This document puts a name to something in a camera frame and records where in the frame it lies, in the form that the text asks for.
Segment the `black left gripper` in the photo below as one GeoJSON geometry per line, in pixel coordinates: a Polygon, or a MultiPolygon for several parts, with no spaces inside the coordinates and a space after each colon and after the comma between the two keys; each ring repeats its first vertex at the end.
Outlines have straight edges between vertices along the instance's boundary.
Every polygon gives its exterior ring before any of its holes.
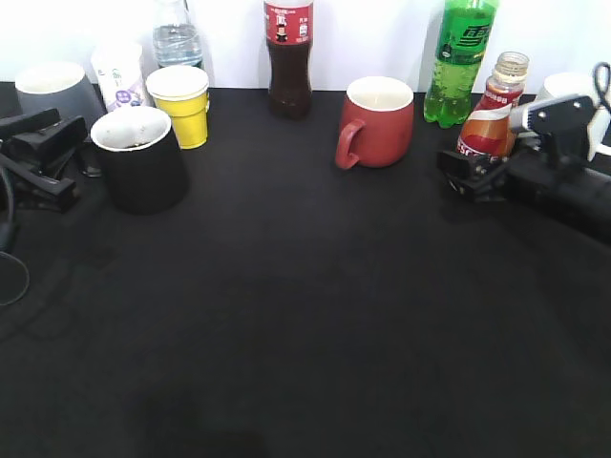
{"type": "Polygon", "coordinates": [[[28,210],[66,213],[80,200],[76,181],[64,173],[78,148],[78,170],[84,177],[101,177],[95,145],[52,146],[35,149],[21,142],[1,146],[1,165],[9,172],[16,203],[28,210]]]}

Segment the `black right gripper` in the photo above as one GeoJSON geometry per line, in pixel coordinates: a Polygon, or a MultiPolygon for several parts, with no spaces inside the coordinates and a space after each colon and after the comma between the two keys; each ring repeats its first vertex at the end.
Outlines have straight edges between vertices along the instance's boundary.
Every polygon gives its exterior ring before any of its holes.
{"type": "Polygon", "coordinates": [[[438,170],[463,199],[485,203],[507,197],[610,244],[610,176],[601,167],[577,156],[552,164],[532,137],[521,139],[507,161],[454,151],[436,156],[438,170]]]}

